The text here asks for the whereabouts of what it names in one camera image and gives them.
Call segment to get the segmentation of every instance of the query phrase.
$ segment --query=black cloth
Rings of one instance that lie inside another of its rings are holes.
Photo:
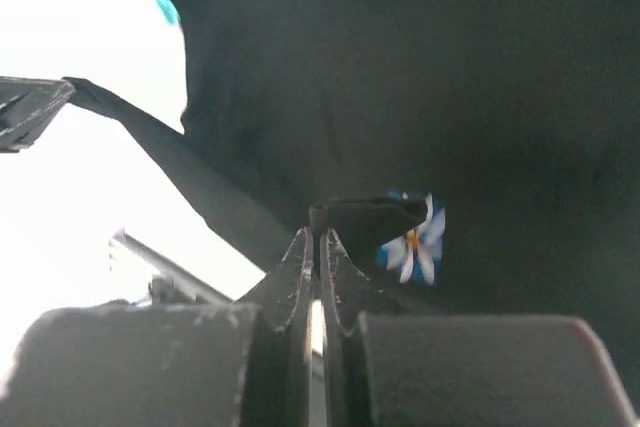
[[[438,291],[585,317],[639,401],[640,0],[172,1],[214,170],[290,232],[433,193]]]

